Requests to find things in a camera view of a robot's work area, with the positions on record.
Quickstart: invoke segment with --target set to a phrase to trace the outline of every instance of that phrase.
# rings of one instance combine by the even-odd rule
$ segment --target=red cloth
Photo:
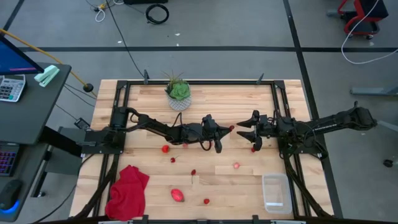
[[[148,180],[149,176],[137,167],[128,165],[120,171],[120,179],[111,187],[111,200],[106,204],[105,214],[121,221],[143,216]]]

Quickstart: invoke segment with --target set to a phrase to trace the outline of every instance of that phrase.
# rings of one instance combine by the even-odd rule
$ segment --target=computer screen
[[[43,68],[26,56],[6,38],[0,36],[0,75],[42,73]]]

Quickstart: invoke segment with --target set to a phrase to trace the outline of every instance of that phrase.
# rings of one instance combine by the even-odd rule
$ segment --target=wooden table
[[[292,116],[310,119],[300,80],[284,80]],[[117,80],[102,80],[91,127],[100,130],[109,124]],[[178,112],[168,105],[163,85],[137,85],[130,90],[128,106],[171,125]],[[200,123],[211,114],[221,126],[234,125],[251,117],[253,110],[272,116],[274,105],[271,88],[264,85],[191,85],[192,105],[182,114],[183,123]],[[160,148],[167,144],[163,137],[137,130],[126,136],[126,148],[120,157],[118,170],[128,165],[150,175],[145,189],[145,214],[149,219],[260,219],[293,218],[292,214],[266,212],[262,197],[262,174],[285,173],[279,158],[276,139],[263,139],[259,152],[251,152],[251,143],[236,134],[250,129],[235,125],[234,131],[221,142],[223,151],[204,151],[199,144],[170,146],[164,154]],[[77,214],[93,195],[98,185],[102,155],[93,156],[82,168],[70,215]],[[330,197],[321,162],[309,155],[300,155],[307,189],[323,209],[332,214]],[[239,162],[239,169],[233,163]],[[191,176],[191,170],[197,174]],[[185,202],[175,202],[171,189],[180,189]],[[302,210],[301,196],[297,200]],[[104,214],[106,196],[103,194],[100,215]],[[203,200],[210,199],[205,205]]]

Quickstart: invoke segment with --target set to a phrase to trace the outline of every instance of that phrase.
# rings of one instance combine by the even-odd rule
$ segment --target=gray floor
[[[161,46],[260,46],[293,47],[283,0],[169,0],[170,19],[153,26],[127,6],[114,6],[116,21],[130,47]],[[89,0],[100,4],[100,0]],[[354,38],[347,47],[398,47],[396,21],[398,2],[384,0],[390,16],[380,23],[381,32],[372,41]],[[0,27],[11,15],[17,1],[0,3]],[[290,0],[302,47],[340,47],[344,24],[328,18],[327,9],[340,0]],[[135,6],[145,11],[146,6]],[[38,47],[122,47],[121,36],[109,10],[102,23],[84,0],[25,0],[9,31]],[[162,71],[184,72],[184,78],[302,79],[295,52],[189,51],[131,52],[141,70],[151,78],[163,78]],[[98,89],[103,78],[140,78],[127,52],[52,52],[86,82]],[[384,53],[349,53],[361,61]],[[40,53],[28,53],[38,62],[51,62]],[[352,86],[398,85],[398,55],[367,65],[352,65],[340,53],[305,52],[304,59],[320,116],[352,107],[355,100],[369,108],[376,119],[398,124],[394,98],[352,96]],[[70,76],[67,83],[80,88]],[[68,91],[57,102],[76,117],[90,121],[93,108]],[[51,128],[73,127],[74,120],[54,108]],[[368,132],[343,130],[326,134],[339,200],[345,218],[397,221],[398,169],[382,165],[397,154],[398,133],[382,126]],[[76,177],[50,175],[43,189],[48,197],[30,198],[16,223],[32,222],[57,206],[76,183]],[[72,199],[48,220],[68,216]]]

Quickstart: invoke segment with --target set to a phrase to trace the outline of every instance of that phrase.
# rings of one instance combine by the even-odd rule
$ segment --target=plastic box
[[[285,174],[264,174],[262,176],[262,195],[267,212],[278,214],[292,212],[289,181]]]

